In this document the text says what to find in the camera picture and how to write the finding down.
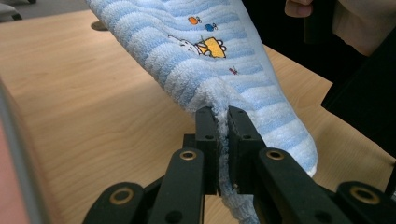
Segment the towel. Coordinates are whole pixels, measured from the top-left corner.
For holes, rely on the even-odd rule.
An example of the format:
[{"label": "towel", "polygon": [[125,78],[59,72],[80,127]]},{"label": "towel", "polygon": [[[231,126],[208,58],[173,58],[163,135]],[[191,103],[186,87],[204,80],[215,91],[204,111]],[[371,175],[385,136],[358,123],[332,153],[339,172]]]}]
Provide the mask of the towel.
[{"label": "towel", "polygon": [[230,105],[245,110],[268,147],[313,175],[315,142],[286,99],[241,0],[86,0],[96,17],[187,113],[210,106],[219,128],[221,198],[240,223],[259,223],[252,195],[228,177]]}]

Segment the blue striped towel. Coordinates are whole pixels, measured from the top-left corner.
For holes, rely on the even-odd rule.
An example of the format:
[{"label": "blue striped towel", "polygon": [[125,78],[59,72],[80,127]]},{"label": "blue striped towel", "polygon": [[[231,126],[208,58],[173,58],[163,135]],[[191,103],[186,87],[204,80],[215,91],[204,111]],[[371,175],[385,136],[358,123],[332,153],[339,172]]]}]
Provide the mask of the blue striped towel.
[{"label": "blue striped towel", "polygon": [[222,200],[240,223],[258,223],[251,195],[229,183],[227,111],[247,111],[268,147],[313,175],[315,143],[285,98],[241,0],[86,0],[132,57],[185,111],[210,106],[219,120]]}]

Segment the wooden table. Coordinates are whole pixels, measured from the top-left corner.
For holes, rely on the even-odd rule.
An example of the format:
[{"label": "wooden table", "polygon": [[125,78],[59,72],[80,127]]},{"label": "wooden table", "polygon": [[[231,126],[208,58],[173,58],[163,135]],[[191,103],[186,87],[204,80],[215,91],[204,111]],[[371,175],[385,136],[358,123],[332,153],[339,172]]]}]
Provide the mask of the wooden table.
[{"label": "wooden table", "polygon": [[[0,78],[15,101],[56,223],[81,223],[121,181],[162,176],[193,118],[176,105],[90,11],[0,24]],[[314,179],[385,189],[394,159],[320,103],[331,83],[266,48],[280,84],[318,146]],[[237,223],[205,196],[205,223]]]}]

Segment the table surface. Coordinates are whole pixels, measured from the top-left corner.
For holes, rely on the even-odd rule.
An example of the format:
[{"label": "table surface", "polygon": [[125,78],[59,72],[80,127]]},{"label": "table surface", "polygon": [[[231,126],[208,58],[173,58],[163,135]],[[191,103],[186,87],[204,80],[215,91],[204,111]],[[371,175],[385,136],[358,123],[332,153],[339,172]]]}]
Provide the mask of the table surface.
[{"label": "table surface", "polygon": [[[42,171],[57,223],[81,223],[99,194],[164,175],[193,118],[176,105],[90,11],[0,24],[0,78]],[[265,47],[280,84],[314,137],[314,180],[385,189],[394,159],[320,103],[332,83]],[[205,223],[237,223],[205,196]]]}]

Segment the terry cloth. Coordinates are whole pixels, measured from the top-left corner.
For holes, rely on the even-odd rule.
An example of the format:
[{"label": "terry cloth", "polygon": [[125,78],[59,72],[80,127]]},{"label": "terry cloth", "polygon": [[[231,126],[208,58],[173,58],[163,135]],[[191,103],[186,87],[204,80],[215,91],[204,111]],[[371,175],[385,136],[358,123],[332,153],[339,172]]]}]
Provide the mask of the terry cloth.
[{"label": "terry cloth", "polygon": [[268,147],[310,174],[315,143],[285,98],[240,0],[86,0],[132,57],[186,112],[212,107],[219,124],[221,197],[240,223],[258,223],[252,195],[228,177],[227,112],[245,110]]}]

